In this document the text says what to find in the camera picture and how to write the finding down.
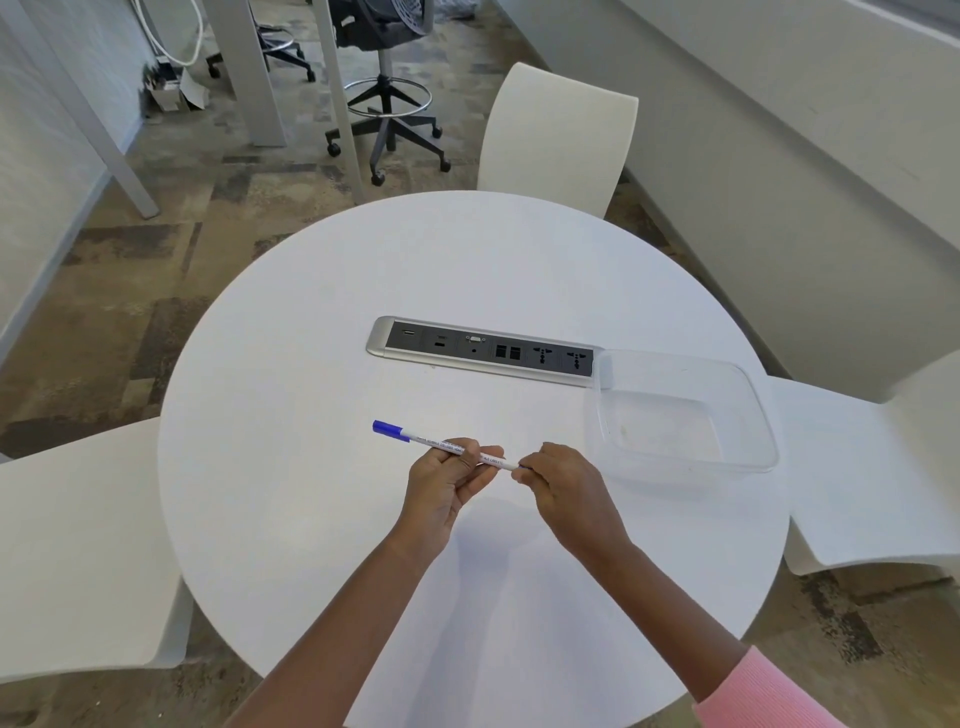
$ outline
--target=white chair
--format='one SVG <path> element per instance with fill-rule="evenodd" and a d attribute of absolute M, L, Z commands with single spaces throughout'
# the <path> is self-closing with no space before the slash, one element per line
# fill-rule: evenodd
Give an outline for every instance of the white chair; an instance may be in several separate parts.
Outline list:
<path fill-rule="evenodd" d="M 193 598 L 160 510 L 158 424 L 0 465 L 0 682 L 183 660 Z"/>
<path fill-rule="evenodd" d="M 771 377 L 789 455 L 797 574 L 868 562 L 956 568 L 960 352 L 874 404 Z"/>
<path fill-rule="evenodd" d="M 493 103 L 477 189 L 602 218 L 634 137 L 637 104 L 634 96 L 518 63 Z"/>

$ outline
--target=plastic container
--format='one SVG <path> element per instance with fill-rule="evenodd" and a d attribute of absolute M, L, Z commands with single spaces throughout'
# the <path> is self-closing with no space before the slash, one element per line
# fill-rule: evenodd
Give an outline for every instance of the plastic container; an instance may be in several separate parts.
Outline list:
<path fill-rule="evenodd" d="M 586 401 L 589 458 L 605 475 L 708 485 L 780 460 L 753 383 L 729 362 L 603 351 Z"/>

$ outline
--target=white pen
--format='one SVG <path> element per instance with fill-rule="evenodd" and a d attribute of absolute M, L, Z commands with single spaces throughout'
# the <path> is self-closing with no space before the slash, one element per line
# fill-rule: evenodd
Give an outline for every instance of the white pen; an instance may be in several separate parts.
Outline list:
<path fill-rule="evenodd" d="M 388 425 L 387 423 L 382 423 L 379 420 L 374 420 L 373 431 L 380 435 L 386 435 L 387 437 L 393 437 L 397 440 L 402 440 L 405 443 L 413 441 L 415 443 L 420 443 L 421 445 L 426 445 L 429 448 L 436 448 L 446 452 L 452 452 L 454 455 L 464 454 L 464 448 L 459 445 L 448 443 L 446 440 L 432 440 L 429 437 L 420 437 L 418 434 L 411 432 L 406 427 L 400 427 L 399 425 Z M 517 463 L 508 463 L 503 458 L 493 457 L 492 455 L 487 455 L 485 452 L 480 453 L 480 462 L 487 463 L 487 465 L 493 465 L 494 467 L 505 471 L 515 471 L 520 467 Z"/>

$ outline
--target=person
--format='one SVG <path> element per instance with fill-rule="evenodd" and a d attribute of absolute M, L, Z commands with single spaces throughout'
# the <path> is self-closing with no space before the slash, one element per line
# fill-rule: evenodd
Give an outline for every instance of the person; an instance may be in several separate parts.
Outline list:
<path fill-rule="evenodd" d="M 410 469 L 396 525 L 226 728 L 341 728 L 457 514 L 496 475 L 481 452 L 431 449 Z M 561 545 L 607 591 L 696 701 L 705 728 L 834 728 L 842 724 L 754 647 L 734 637 L 627 535 L 603 477 L 577 450 L 544 443 L 514 480 L 533 491 Z"/>

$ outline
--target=white hose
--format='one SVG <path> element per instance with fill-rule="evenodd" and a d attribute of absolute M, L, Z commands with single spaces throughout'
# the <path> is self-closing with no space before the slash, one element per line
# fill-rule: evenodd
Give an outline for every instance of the white hose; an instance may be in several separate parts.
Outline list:
<path fill-rule="evenodd" d="M 194 46 L 193 55 L 190 57 L 189 61 L 181 61 L 180 59 L 175 59 L 170 55 L 170 51 L 160 45 L 160 41 L 154 37 L 154 34 L 150 30 L 150 24 L 147 22 L 147 18 L 143 15 L 143 8 L 140 5 L 141 0 L 133 0 L 133 9 L 136 11 L 136 16 L 140 19 L 140 25 L 143 26 L 143 32 L 147 34 L 147 38 L 150 39 L 151 44 L 154 46 L 154 50 L 158 53 L 162 53 L 171 63 L 176 65 L 188 66 L 193 65 L 200 58 L 200 51 L 204 46 L 204 14 L 200 11 L 200 6 L 197 5 L 197 0 L 190 0 L 190 4 L 193 5 L 193 11 L 197 14 L 197 45 Z"/>

